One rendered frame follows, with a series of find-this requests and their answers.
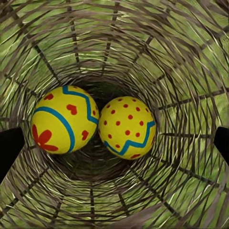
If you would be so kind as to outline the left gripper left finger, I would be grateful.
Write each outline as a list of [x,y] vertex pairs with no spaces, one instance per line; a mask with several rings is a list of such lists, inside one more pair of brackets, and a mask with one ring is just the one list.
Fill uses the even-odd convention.
[[25,145],[22,126],[0,132],[0,184]]

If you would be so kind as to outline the wicker basket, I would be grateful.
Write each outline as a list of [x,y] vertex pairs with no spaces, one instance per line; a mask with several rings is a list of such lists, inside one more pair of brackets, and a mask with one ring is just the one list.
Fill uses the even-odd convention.
[[[162,223],[160,227],[157,229],[161,229],[161,227],[170,219],[176,217],[178,219],[178,223],[174,225],[173,229],[181,229],[183,226],[187,229],[199,229],[202,217],[204,214],[208,211],[208,214],[204,220],[204,223],[201,227],[201,229],[209,229],[211,223],[216,218],[218,213],[215,215],[216,208],[218,206],[220,197],[222,192],[227,193],[222,205],[222,208],[219,210],[219,218],[217,220],[216,226],[214,229],[221,229],[223,225],[226,223],[226,221],[229,218],[229,213],[224,217],[224,214],[228,208],[229,205],[229,188],[226,187],[227,180],[229,177],[229,165],[225,161],[225,159],[222,159],[221,165],[219,160],[219,167],[218,167],[218,173],[215,178],[215,181],[213,182],[211,179],[204,178],[205,169],[207,167],[208,161],[211,157],[211,173],[210,177],[212,176],[212,161],[213,161],[213,149],[215,147],[214,144],[214,138],[215,138],[215,132],[217,131],[216,127],[216,118],[219,121],[220,127],[223,127],[221,118],[219,116],[214,97],[217,95],[225,94],[228,101],[228,112],[227,112],[227,125],[226,128],[229,129],[229,87],[226,88],[222,79],[222,76],[220,74],[219,69],[213,64],[212,61],[203,53],[203,50],[208,48],[213,56],[218,60],[218,62],[221,64],[221,66],[225,69],[225,71],[229,74],[228,69],[225,67],[225,65],[222,63],[220,58],[216,55],[216,53],[211,48],[211,44],[216,43],[218,47],[222,50],[223,55],[225,57],[226,63],[229,68],[229,55],[224,50],[221,37],[226,35],[228,41],[229,41],[229,25],[226,28],[223,28],[220,26],[216,20],[213,18],[213,16],[208,11],[211,10],[213,12],[216,12],[218,14],[221,14],[223,16],[226,16],[229,18],[229,0],[213,0],[216,2],[226,13],[221,11],[218,7],[216,7],[214,4],[210,3],[208,0],[196,0],[199,5],[202,7],[202,9],[207,13],[204,14],[203,12],[199,11],[197,8],[186,2],[185,0],[157,0],[161,4],[163,4],[165,8],[161,8],[158,6],[155,6],[151,2],[147,0],[140,0],[143,3],[139,2],[131,2],[129,0],[109,0],[112,1],[115,5],[107,5],[107,4],[92,4],[93,1],[98,0],[78,0],[78,1],[71,1],[71,0],[65,0],[65,2],[62,2],[60,4],[51,5],[51,6],[45,6],[51,1],[54,0],[28,0],[25,3],[19,3],[12,5],[13,2],[16,0],[0,0],[0,25],[4,23],[7,19],[14,19],[14,22],[12,22],[10,25],[5,27],[0,31],[0,38],[2,37],[2,34],[10,30],[12,27],[19,26],[19,30],[14,33],[12,36],[10,36],[6,41],[4,41],[1,45],[6,43],[9,39],[14,37],[18,34],[17,38],[15,39],[14,45],[18,38],[24,33],[24,37],[22,41],[20,42],[19,46],[15,51],[13,51],[11,54],[5,56],[3,60],[0,61],[0,65],[2,62],[8,58],[10,58],[9,62],[6,64],[5,68],[3,70],[0,70],[0,82],[2,81],[3,77],[5,77],[5,81],[3,82],[2,86],[5,84],[4,92],[0,97],[0,104],[3,103],[2,108],[0,109],[0,122],[6,121],[6,129],[13,129],[17,128],[19,126],[22,126],[22,122],[24,122],[24,129],[23,134],[25,136],[24,141],[25,145],[23,149],[20,151],[18,155],[18,161],[14,161],[13,165],[11,165],[11,168],[8,172],[8,174],[3,179],[3,184],[6,190],[6,186],[11,190],[14,200],[9,201],[8,205],[5,205],[3,208],[0,206],[0,219],[5,219],[11,223],[16,229],[25,229],[19,225],[16,224],[16,222],[10,217],[8,211],[11,209],[17,216],[13,215],[14,217],[22,220],[30,229],[32,229],[30,226],[33,226],[37,229],[62,229],[58,225],[55,225],[55,222],[62,223],[63,226],[70,226],[75,229],[79,229],[76,226],[83,226],[83,227],[90,227],[89,229],[141,229],[144,224],[155,217],[156,220],[149,225],[146,229],[151,229],[154,227],[154,224],[158,221],[158,219],[165,213],[171,212],[172,215]],[[35,4],[35,3],[42,3],[41,6],[29,10],[26,12],[18,13],[22,8],[29,4]],[[195,16],[195,19],[182,11],[180,8],[176,6],[176,4],[180,3]],[[135,7],[139,8],[139,10],[136,9],[130,9],[127,7],[124,7],[120,5],[120,3],[125,4],[131,4]],[[86,11],[82,9],[73,10],[72,7],[81,6],[81,5],[91,5],[93,7],[101,7],[106,9],[111,9],[112,12],[96,12],[96,11]],[[154,8],[158,11],[160,11],[163,14],[159,13],[153,13],[145,9],[144,7],[148,8]],[[50,16],[45,19],[41,24],[37,26],[32,26],[30,28],[34,28],[32,31],[28,31],[30,25],[32,25],[34,22],[38,21],[40,18],[42,18],[44,15],[48,14],[52,10],[56,9],[65,9],[67,8],[66,12]],[[31,16],[35,12],[40,11],[47,11],[44,14],[40,15],[39,17],[35,18],[32,21],[29,22],[22,22],[27,17]],[[181,23],[179,20],[177,20],[175,17],[170,15],[170,12],[173,11],[177,15],[184,18],[188,24],[192,27],[193,31],[196,32],[196,34],[199,36],[199,38],[204,42],[203,45],[198,45],[195,41],[193,41],[189,35],[182,29],[182,27],[179,25]],[[122,12],[129,12],[135,17],[128,16],[126,14],[123,14]],[[206,21],[210,22],[217,28],[219,28],[221,31],[216,32],[210,29],[209,27],[205,26],[195,15],[202,17]],[[112,16],[112,20],[107,19],[100,19],[100,18],[93,18],[91,16],[96,15],[110,15]],[[153,17],[156,20],[150,20],[146,18],[145,16]],[[134,23],[128,23],[126,21],[122,21],[117,19],[117,17],[130,19]],[[172,18],[175,23],[180,27],[180,29],[183,31],[180,32],[179,30],[175,29],[170,21],[167,19],[167,17]],[[82,24],[91,24],[91,21],[88,22],[75,22],[75,20],[80,19],[89,19],[94,21],[102,21],[104,23],[101,24],[94,24],[93,26],[87,27],[87,28],[78,28],[76,29],[75,26],[82,25]],[[70,23],[69,26],[66,27],[59,27],[57,29],[51,30],[53,27],[55,27],[57,24],[61,23]],[[184,37],[188,38],[193,46],[184,40],[178,38],[177,36],[173,35],[169,31],[165,30],[162,25],[165,24],[166,26],[170,27],[171,29],[175,30],[178,34],[183,35]],[[192,25],[196,25],[205,32],[207,32],[210,35],[210,40],[205,40],[204,37],[195,29],[195,27]],[[132,27],[132,29],[129,28],[122,28],[118,25],[124,25]],[[30,33],[35,31],[36,29],[39,29],[42,26],[48,26],[41,32],[31,35]],[[97,27],[107,27],[103,29],[94,30],[94,28]],[[62,29],[68,29],[71,28],[71,32],[64,33],[64,34],[57,34],[56,36],[49,37],[51,33],[54,33],[55,31],[62,30]],[[145,34],[149,38],[147,41],[142,41],[135,35],[132,35],[128,31],[137,32],[140,34]],[[40,37],[41,35],[44,35],[46,33],[49,33],[47,36],[42,38],[41,40],[35,41],[36,38]],[[81,35],[91,35],[90,37],[80,37]],[[56,52],[48,53],[47,55],[44,55],[42,50],[40,50],[38,44],[47,41],[47,40],[53,40],[57,39],[55,43],[50,45],[47,49],[51,48],[53,45],[55,45],[57,42],[63,40],[63,39],[73,39],[72,42],[69,43],[62,43],[61,45],[67,45],[72,43],[73,46],[65,47],[56,50]],[[162,53],[159,51],[156,47],[153,48],[152,46],[149,46],[149,43],[155,38],[155,40],[159,43],[159,45],[163,48],[163,50],[166,52]],[[169,51],[165,48],[165,46],[159,41],[162,40],[165,42],[165,44],[168,46],[168,48],[171,50],[171,52],[174,54],[174,56],[177,58],[173,58],[173,56],[169,53]],[[139,45],[134,45],[130,41],[134,41],[138,43]],[[176,42],[184,45],[185,47],[189,48],[191,53],[181,48]],[[104,44],[103,44],[104,43]],[[22,60],[22,64],[18,68],[16,72],[11,74],[14,67],[16,67],[20,62],[20,58],[22,55],[24,55],[26,52],[25,50],[29,46],[29,44],[32,44],[32,47],[30,47],[26,52],[28,54],[26,57]],[[112,45],[117,45],[123,50],[119,50],[114,48]],[[17,54],[21,50],[21,48],[24,47],[23,51],[21,52],[20,56],[14,61]],[[34,69],[31,71],[31,74],[29,78],[24,81],[27,74],[29,73],[31,67],[28,69],[28,72],[26,73],[25,77],[21,80],[21,82],[17,81],[17,76],[20,72],[20,70],[26,66],[28,63],[25,64],[28,56],[31,53],[31,50],[35,48],[36,52],[38,53],[38,59],[36,60],[36,65]],[[90,58],[85,61],[79,60],[79,52],[101,52],[101,55],[104,57],[104,60],[98,60],[94,58]],[[123,57],[123,53],[131,53],[135,55],[135,58],[132,59],[129,56],[126,56],[128,61],[125,61],[125,57]],[[62,57],[64,55],[68,56],[69,54],[75,54],[76,62],[68,65],[64,65],[61,67],[51,67],[51,64],[49,64],[50,61],[47,61],[46,57],[56,55],[58,54],[58,57]],[[203,62],[200,59],[199,53],[204,57],[204,59],[210,64],[210,66],[215,70],[216,74],[218,75],[219,79],[222,82],[222,85],[220,82],[213,76],[213,74],[210,72],[210,70],[203,64]],[[166,64],[164,64],[158,57],[158,54],[165,60],[167,63],[171,66],[171,68],[168,68]],[[163,57],[163,55],[168,56],[174,64],[170,63],[169,60]],[[123,64],[114,64],[107,61],[107,58],[113,58],[117,61],[122,62]],[[153,74],[151,74],[146,67],[144,67],[144,70],[150,74],[150,76],[154,79],[154,81],[150,80],[147,75],[143,71],[139,69],[139,64],[136,63],[136,60],[141,57],[142,59],[145,59],[149,61],[150,63],[157,66],[161,71],[162,75],[158,77],[154,77]],[[199,69],[196,67],[194,63],[194,59],[198,61],[198,63],[201,66],[203,75],[199,71]],[[28,88],[28,86],[35,81],[37,78],[40,79],[40,75],[38,75],[34,80],[30,82],[31,78],[42,68],[40,68],[38,71],[36,71],[41,59],[43,62],[45,62],[45,65],[48,67],[49,72],[47,75],[50,77],[45,81],[48,85],[46,89],[42,90],[41,92],[37,91],[38,85],[37,83],[39,81],[36,81],[33,85],[32,89]],[[193,73],[193,71],[186,65],[185,62],[188,62],[195,70],[197,76]],[[208,88],[208,94],[204,93],[204,95],[200,95],[198,93],[198,89],[193,83],[192,78],[189,79],[189,77],[186,75],[184,70],[182,69],[181,65],[184,65],[184,67],[188,70],[189,74],[193,76],[193,78],[199,83],[203,91],[205,89],[203,88],[199,76],[201,76]],[[88,69],[87,71],[82,68],[89,68],[91,66],[99,66],[99,69]],[[65,72],[68,68],[72,67],[75,70]],[[178,68],[184,75],[185,80],[180,75],[180,73],[176,70]],[[132,71],[135,76],[140,80],[139,84],[137,84],[133,78],[130,76]],[[180,86],[178,81],[175,79],[173,75],[173,71],[176,72],[176,74],[179,76],[180,80],[182,80],[187,89],[189,90],[190,97],[186,100],[182,100],[179,98],[179,94],[177,92],[178,88],[174,85],[173,80],[178,84],[178,86],[182,89],[184,92],[185,90]],[[64,72],[64,73],[63,73]],[[218,91],[213,91],[208,83],[207,77],[205,72],[208,74],[208,76],[211,78],[211,80],[214,82],[214,84],[219,88]],[[162,82],[162,79],[166,77],[173,87],[173,90],[175,92],[176,97],[169,91],[168,86],[165,86]],[[7,80],[11,80],[9,85],[6,87]],[[189,86],[187,80],[189,80],[195,89],[195,92],[192,90],[192,88]],[[51,82],[51,84],[49,84]],[[42,96],[47,94],[52,88],[56,88],[59,86],[64,85],[73,85],[73,86],[79,86],[81,89],[87,91],[88,93],[92,93],[94,91],[90,91],[89,89],[92,89],[93,87],[96,87],[96,85],[84,85],[86,82],[95,82],[95,83],[108,83],[112,84],[116,87],[115,91],[108,92],[103,91],[104,94],[106,94],[110,100],[99,97],[92,96],[92,98],[95,100],[95,102],[98,105],[107,104],[112,99],[115,99],[119,97],[115,92],[117,88],[119,88],[123,93],[124,96],[131,96],[135,97],[139,100],[141,100],[143,103],[147,105],[151,113],[154,117],[154,122],[156,125],[156,133],[155,133],[155,141],[152,145],[151,150],[145,155],[143,158],[137,159],[137,160],[126,160],[121,159],[117,164],[109,168],[107,172],[104,172],[99,175],[93,175],[94,169],[97,168],[103,168],[103,167],[110,167],[114,165],[114,163],[110,163],[107,165],[102,165],[98,167],[73,167],[78,170],[81,170],[83,172],[86,172],[87,175],[80,175],[76,174],[73,171],[71,171],[65,163],[61,160],[63,155],[61,157],[58,156],[58,154],[52,154],[48,153],[44,150],[41,150],[41,148],[32,140],[32,146],[29,145],[29,135],[31,134],[31,115],[33,113],[33,110],[31,109],[33,104],[37,101],[39,102],[42,99]],[[15,94],[17,94],[17,100],[16,104],[13,109],[10,110],[10,117],[2,117],[2,113],[9,101],[9,95],[8,93],[12,89],[14,84],[18,84],[19,87],[15,91]],[[0,89],[2,88],[0,87]],[[134,89],[134,87],[135,89]],[[141,87],[141,88],[140,88]],[[170,99],[170,103],[168,103],[167,99],[167,93]],[[140,95],[139,95],[140,94]],[[32,104],[29,104],[31,96],[34,95],[35,98],[32,102]],[[14,99],[14,96],[10,101]],[[142,98],[143,97],[143,98]],[[211,98],[213,103],[212,113],[208,105],[208,98]],[[209,110],[211,119],[212,119],[212,125],[211,129],[208,124],[208,117],[205,115],[205,112],[202,107],[202,99],[206,99],[207,102],[207,109]],[[158,100],[160,102],[160,105],[158,103]],[[190,102],[193,103],[197,119],[199,122],[199,130],[198,134],[196,134],[196,124],[195,124],[195,117],[194,113],[192,112],[192,118],[193,118],[193,124],[194,124],[194,134],[190,134]],[[187,117],[187,106],[186,104],[189,103],[189,120]],[[201,110],[200,110],[200,116],[198,115],[198,104],[200,104]],[[176,112],[176,125],[174,126],[170,115],[167,113],[169,108],[174,108]],[[179,118],[178,112],[179,109],[181,111],[181,119]],[[165,131],[160,132],[160,110],[162,110],[164,114],[165,119]],[[201,128],[201,111],[203,112],[204,118],[206,120],[206,134],[204,135]],[[168,121],[170,122],[171,128],[168,124]],[[160,137],[161,136],[161,137]],[[99,137],[98,131],[94,135],[93,139],[88,143],[88,146],[93,148],[93,151],[89,150],[86,147],[82,147],[80,152],[82,152],[85,155],[80,155],[77,151],[67,153],[67,156],[70,157],[70,160],[78,165],[83,165],[82,163],[79,163],[79,160],[83,160],[86,162],[90,162],[93,164],[103,162],[103,160],[100,160],[98,158],[101,158],[103,156],[107,156],[107,154],[110,152],[107,147],[105,146],[99,146],[97,144],[101,144],[102,141],[99,139],[98,141],[96,138]],[[160,137],[160,140],[158,138]],[[169,149],[169,137],[171,137],[171,147]],[[186,139],[188,137],[188,146],[186,148],[186,151],[188,150],[187,154],[189,154],[189,146],[193,142],[193,149],[191,151],[190,157],[188,157],[186,168],[183,168],[183,157],[185,155],[184,152],[184,146]],[[195,171],[195,142],[196,138],[198,138],[198,166],[197,170],[199,170],[199,164],[205,155],[205,161],[204,161],[204,171],[202,173],[202,176],[200,176],[197,171]],[[202,156],[200,157],[200,142],[201,139],[205,138],[205,149],[202,153]],[[162,142],[162,143],[161,143]],[[206,153],[207,148],[210,144],[210,155],[208,158],[208,161],[206,163]],[[154,151],[154,147],[156,146],[156,149]],[[165,147],[167,146],[167,155],[166,155],[166,161],[162,159],[164,155]],[[33,152],[34,154],[33,154]],[[154,152],[153,152],[154,151]],[[188,163],[192,157],[192,164],[191,169],[188,170]],[[219,175],[222,169],[223,164],[225,163],[225,171],[224,176],[222,178],[221,183],[219,184]],[[37,166],[38,165],[38,169]],[[161,165],[160,165],[161,164]],[[166,174],[162,175],[162,177],[154,183],[154,181],[158,178],[158,176],[150,183],[150,179],[155,176],[158,172],[163,173],[168,167],[171,167],[173,170],[171,170],[168,177],[159,185],[160,179]],[[144,178],[146,172],[148,170],[152,169],[152,172],[149,176]],[[58,175],[58,177],[61,179],[62,177],[65,178],[65,180],[60,181],[59,179],[54,178],[47,170],[51,170],[54,174]],[[176,189],[169,194],[170,190],[173,188],[174,180],[177,176],[177,172],[181,171],[183,172],[181,178],[187,174],[186,180],[179,185],[181,178],[177,181],[177,187]],[[89,175],[89,176],[88,176]],[[21,189],[16,185],[14,178],[17,179],[17,181],[20,184]],[[45,182],[41,179],[41,177],[44,177],[46,180],[49,180],[52,183],[49,183],[49,185],[52,187],[52,190],[49,189]],[[184,189],[187,181],[191,178],[197,178],[199,179],[198,185],[194,189],[194,194],[189,202],[189,205],[187,209],[184,211],[183,215],[179,215],[179,209],[182,206],[182,204],[174,211],[174,207],[177,204],[177,201],[182,193],[182,190]],[[172,181],[171,186],[169,188],[169,191],[167,192],[166,196],[164,195],[167,185]],[[200,182],[203,181],[206,183],[206,186],[201,191],[201,193],[195,198],[198,186]],[[77,183],[88,183],[88,184],[77,184]],[[94,194],[94,190],[101,190],[103,184],[109,185],[112,184],[114,187],[110,189],[103,189],[101,192],[104,194],[101,194],[100,192],[97,194]],[[178,186],[179,185],[179,186]],[[60,187],[61,186],[61,187]],[[199,200],[198,203],[190,210],[191,205],[200,197],[203,195],[203,193],[212,186],[211,191],[204,196],[202,200]],[[75,188],[76,187],[76,188]],[[136,201],[131,202],[129,205],[126,205],[123,199],[122,195],[127,194],[129,192],[132,192],[137,189],[136,192],[138,192],[141,188],[145,187],[143,191],[146,190],[144,195],[140,196]],[[30,189],[33,189],[35,192],[35,189],[38,190],[40,193],[42,193],[47,200],[50,202],[50,204],[47,204],[43,199],[42,201],[38,200],[33,193],[30,191]],[[180,193],[176,199],[176,202],[173,207],[170,206],[170,203],[172,201],[172,198],[174,194],[180,189]],[[196,223],[193,226],[190,226],[188,223],[188,220],[191,218],[191,216],[194,214],[196,209],[200,206],[200,204],[205,200],[206,197],[209,197],[212,190],[214,188],[217,188],[217,193],[215,195],[215,198],[211,205],[205,210],[207,201],[205,202],[205,205],[196,221]],[[88,194],[80,191],[79,189],[86,190]],[[75,193],[72,193],[75,192]],[[136,192],[132,195],[134,196]],[[152,194],[148,196],[147,198],[143,198],[147,194]],[[121,206],[106,206],[108,208],[118,208],[117,210],[112,210],[110,213],[101,215],[101,214],[95,214],[94,210],[94,204],[100,204],[100,203],[94,203],[95,199],[103,199],[103,198],[109,198],[114,197],[118,195],[119,201],[116,203],[122,203]],[[36,207],[31,200],[28,198],[30,196],[31,199],[36,200],[43,209],[39,209]],[[170,198],[169,204],[167,203],[167,200]],[[81,199],[81,197],[89,198],[88,202],[85,199]],[[81,201],[82,204],[86,204],[88,206],[72,206],[71,204],[79,204],[71,202],[71,199],[73,198],[76,201]],[[151,202],[153,202],[155,199],[159,199],[159,202],[146,208]],[[132,210],[129,210],[133,206],[143,203],[147,200],[150,201],[147,204],[141,205],[137,208],[134,208]],[[20,200],[21,203],[23,203],[23,206],[28,209],[33,215],[27,214],[26,212],[21,211],[21,209],[18,209],[16,206],[16,203]],[[45,207],[42,205],[47,205],[54,214],[48,212]],[[61,207],[61,204],[68,205],[70,208],[90,208],[90,212],[77,212],[77,213],[71,213],[69,210],[65,210]],[[140,212],[137,212],[133,214],[133,211],[137,210],[138,208],[144,206]],[[161,210],[163,208],[167,208],[164,212],[151,217],[156,211]],[[25,220],[21,214],[22,212],[28,220]],[[123,214],[120,214],[118,216],[112,216],[112,214],[118,213],[120,211],[124,211]],[[64,213],[63,216],[73,217],[76,221],[81,221],[83,224],[68,224],[62,221],[61,217],[58,216],[58,213]],[[38,215],[43,216],[45,219],[50,220],[48,222],[43,221],[40,219]],[[34,223],[28,216],[42,222],[45,227],[42,227],[40,225],[37,225]],[[82,217],[90,218],[90,220],[85,220]],[[107,220],[96,220],[95,218],[103,218],[107,217],[110,219]],[[123,217],[120,220],[113,220],[117,217]],[[6,229],[5,226],[0,221],[0,227],[2,229]],[[169,227],[172,227],[172,225],[162,228],[162,229],[168,229]],[[227,229],[229,229],[229,223],[227,226]]]

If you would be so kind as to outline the easter egg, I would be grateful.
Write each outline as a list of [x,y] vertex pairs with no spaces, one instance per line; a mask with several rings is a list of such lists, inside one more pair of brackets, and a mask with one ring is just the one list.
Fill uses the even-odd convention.
[[67,155],[86,147],[98,130],[100,109],[79,86],[52,88],[31,115],[32,140],[48,153]]
[[137,160],[147,155],[155,133],[153,114],[135,97],[117,97],[100,110],[98,134],[102,145],[121,159]]

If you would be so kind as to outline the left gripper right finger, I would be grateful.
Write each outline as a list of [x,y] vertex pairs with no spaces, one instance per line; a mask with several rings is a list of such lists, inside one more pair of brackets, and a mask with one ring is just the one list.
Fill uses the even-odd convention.
[[214,144],[229,165],[229,129],[218,127],[215,132]]

